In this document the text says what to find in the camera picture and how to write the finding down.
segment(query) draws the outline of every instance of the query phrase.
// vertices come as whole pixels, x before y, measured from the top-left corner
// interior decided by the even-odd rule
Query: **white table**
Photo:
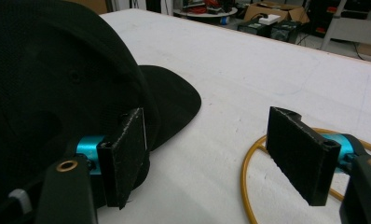
[[[138,64],[179,74],[202,107],[151,154],[150,173],[123,210],[98,210],[100,223],[247,223],[240,166],[266,133],[272,105],[371,143],[371,63],[138,9],[102,17]],[[340,223],[336,199],[309,207],[262,152],[247,181],[259,223]],[[336,175],[336,189],[346,184]]]

